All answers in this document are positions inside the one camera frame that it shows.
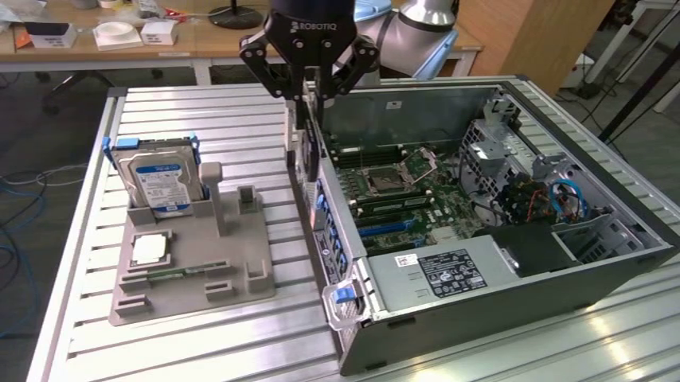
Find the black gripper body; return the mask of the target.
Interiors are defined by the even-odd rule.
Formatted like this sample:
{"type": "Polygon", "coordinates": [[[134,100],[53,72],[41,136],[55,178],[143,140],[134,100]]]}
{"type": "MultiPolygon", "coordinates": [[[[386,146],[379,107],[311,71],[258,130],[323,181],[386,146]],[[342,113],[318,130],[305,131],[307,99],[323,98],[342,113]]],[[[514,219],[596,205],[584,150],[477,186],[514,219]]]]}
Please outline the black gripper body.
{"type": "Polygon", "coordinates": [[[270,2],[265,36],[294,67],[329,67],[357,38],[355,3],[341,0],[270,2]]]}

